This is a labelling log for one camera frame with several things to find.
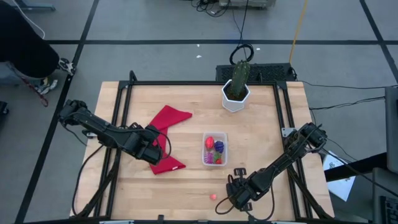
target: purple toy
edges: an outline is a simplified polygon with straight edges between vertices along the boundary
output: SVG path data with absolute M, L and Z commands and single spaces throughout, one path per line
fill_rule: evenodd
M 207 164 L 213 164 L 213 153 L 212 152 L 206 152 L 206 154 L 205 154 L 205 162 Z
M 224 152 L 224 143 L 222 141 L 217 141 L 214 143 L 214 148 L 217 152 L 223 153 Z

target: hexagonal pot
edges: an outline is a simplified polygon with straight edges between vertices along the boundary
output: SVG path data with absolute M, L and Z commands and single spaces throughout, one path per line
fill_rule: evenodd
M 232 80 L 228 80 L 228 82 L 225 83 L 225 85 L 223 86 L 221 91 L 223 92 L 223 107 L 225 109 L 227 109 L 228 111 L 234 113 L 234 112 L 237 112 L 244 108 L 244 104 L 250 95 L 250 90 L 249 90 L 248 86 L 245 85 L 246 96 L 244 97 L 243 100 L 241 100 L 241 101 L 229 100 L 225 94 L 225 89 L 231 84 L 231 81 Z

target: gray floor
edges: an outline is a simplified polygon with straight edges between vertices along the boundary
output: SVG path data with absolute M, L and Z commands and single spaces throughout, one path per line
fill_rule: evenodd
M 78 40 L 93 0 L 40 0 L 57 11 L 28 13 L 46 31 L 48 40 Z M 303 0 L 278 0 L 267 11 L 249 10 L 244 39 L 291 40 Z M 394 0 L 366 0 L 385 40 L 398 40 L 398 3 Z M 235 10 L 241 25 L 243 10 Z M 231 11 L 219 18 L 196 12 L 189 1 L 100 0 L 89 40 L 183 40 L 238 39 Z M 376 40 L 357 0 L 309 0 L 300 40 Z M 54 45 L 62 56 L 72 59 L 76 45 Z M 94 109 L 101 82 L 125 80 L 134 70 L 140 80 L 214 80 L 215 67 L 229 64 L 234 44 L 190 45 L 85 45 L 78 73 L 68 98 L 78 98 Z M 290 45 L 254 45 L 253 63 L 279 63 L 289 59 Z M 398 46 L 388 46 L 398 60 Z M 299 80 L 326 85 L 394 85 L 389 65 L 378 45 L 298 45 L 292 65 Z M 10 105 L 10 114 L 0 135 L 0 223 L 12 223 L 22 202 L 35 162 L 42 147 L 64 74 L 56 73 L 60 88 L 48 95 L 44 108 L 25 86 L 1 86 L 0 100 Z M 311 107 L 354 102 L 382 96 L 382 90 L 344 90 L 306 86 Z M 386 150 L 384 102 L 375 101 L 347 108 L 315 112 L 332 140 L 357 159 Z M 329 143 L 326 148 L 349 159 Z M 58 126 L 26 221 L 67 218 L 78 169 L 84 153 L 73 136 Z M 358 179 L 350 198 L 362 198 L 367 205 L 369 191 Z M 335 210 L 345 210 L 333 198 Z M 345 213 L 337 213 L 344 218 Z

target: red cloth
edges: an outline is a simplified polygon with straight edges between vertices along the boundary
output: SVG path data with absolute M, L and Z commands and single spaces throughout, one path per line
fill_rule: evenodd
M 167 134 L 168 127 L 191 117 L 191 113 L 179 111 L 172 108 L 171 106 L 166 105 L 155 116 L 150 124 L 155 126 L 160 132 Z M 169 149 L 167 149 L 166 151 L 166 137 L 160 134 L 157 139 L 159 140 L 160 147 L 163 150 L 163 157 L 167 157 Z M 169 156 L 167 159 L 162 159 L 157 166 L 150 165 L 150 168 L 152 169 L 152 172 L 156 175 L 163 172 L 183 169 L 185 168 L 185 165 L 174 159 L 172 156 Z

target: potted plant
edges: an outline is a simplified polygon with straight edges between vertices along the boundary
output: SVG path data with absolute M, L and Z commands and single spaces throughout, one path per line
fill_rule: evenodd
M 232 79 L 223 87 L 223 107 L 230 112 L 237 112 L 244 108 L 244 104 L 250 95 L 246 85 L 250 72 L 250 64 L 240 61 L 235 65 Z

